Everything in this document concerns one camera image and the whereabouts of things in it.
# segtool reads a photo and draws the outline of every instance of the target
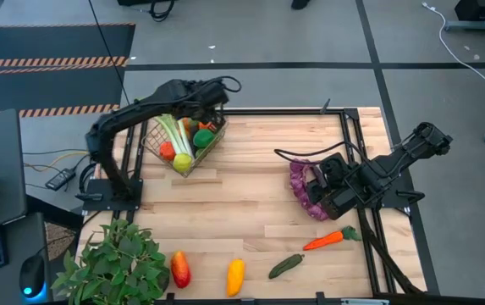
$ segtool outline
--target computer mouse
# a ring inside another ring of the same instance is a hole
[[[45,282],[45,262],[40,254],[27,258],[20,268],[20,290],[25,297],[41,292]]]

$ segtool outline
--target gray floor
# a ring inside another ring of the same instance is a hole
[[[180,0],[164,23],[120,8],[114,0],[92,0],[100,22],[137,24],[130,64],[209,64],[260,62],[368,63],[355,1],[312,0],[302,11],[290,0]],[[455,0],[428,0],[453,19]],[[383,63],[450,63],[438,40],[441,19],[420,0],[364,1],[378,56]],[[92,23],[83,0],[5,0],[0,25]],[[460,58],[485,62],[485,33],[448,32]],[[240,69],[128,72],[129,98],[143,97],[171,78],[206,79],[233,75],[244,90],[230,107],[382,106],[369,69]],[[450,154],[415,164],[411,171],[423,223],[444,295],[485,297],[485,83],[468,70],[385,70],[385,80],[401,135],[417,123],[435,123],[454,137]],[[83,135],[95,115],[22,119],[28,152],[85,147]],[[47,163],[53,156],[26,157]],[[70,167],[78,157],[59,167]],[[42,184],[53,172],[26,170],[29,183]],[[68,192],[33,192],[73,209],[76,186]]]

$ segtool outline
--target wire basket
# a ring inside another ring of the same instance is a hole
[[[211,117],[210,122],[212,123],[212,126],[214,127],[213,130],[211,130],[215,137],[214,139],[208,144],[206,148],[199,154],[198,157],[193,161],[191,164],[190,168],[186,170],[183,173],[180,173],[177,171],[174,166],[173,162],[166,160],[163,158],[160,153],[159,149],[162,143],[166,141],[170,141],[168,138],[167,132],[165,129],[155,120],[153,120],[152,124],[152,129],[148,131],[148,134],[143,140],[144,148],[148,150],[149,152],[153,153],[157,158],[162,160],[168,167],[176,171],[177,173],[181,174],[185,178],[187,178],[191,172],[193,171],[194,168],[196,168],[199,163],[207,156],[207,154],[218,144],[218,142],[223,138],[225,135],[225,130],[227,128],[227,125],[229,124],[225,117],[223,116],[223,110],[219,109],[214,113],[214,115]]]

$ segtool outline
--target white cable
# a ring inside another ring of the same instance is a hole
[[[470,66],[469,64],[466,64],[465,62],[461,61],[459,58],[456,57],[456,55],[453,53],[453,51],[451,51],[451,49],[449,49],[449,47],[447,46],[447,44],[445,43],[444,41],[444,38],[442,37],[442,32],[444,31],[444,28],[445,28],[445,25],[447,24],[447,21],[445,20],[445,17],[443,14],[439,13],[439,11],[436,10],[435,7],[429,7],[427,3],[422,3],[422,6],[425,7],[426,9],[428,9],[429,11],[433,12],[433,13],[436,13],[438,14],[442,20],[444,21],[444,24],[442,25],[442,28],[439,29],[439,40],[442,42],[442,44],[444,45],[444,47],[447,49],[447,51],[449,52],[449,54],[451,54],[451,56],[459,63],[459,64],[462,64],[463,66],[467,67],[468,69],[472,70],[473,72],[477,73],[479,76],[481,76],[484,80],[485,80],[485,75],[481,74],[481,72],[477,71],[475,68],[473,68],[472,66]]]

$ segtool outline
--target yellow pepper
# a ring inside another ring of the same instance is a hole
[[[229,264],[227,273],[227,296],[234,297],[240,292],[242,282],[244,282],[244,261],[235,259]]]

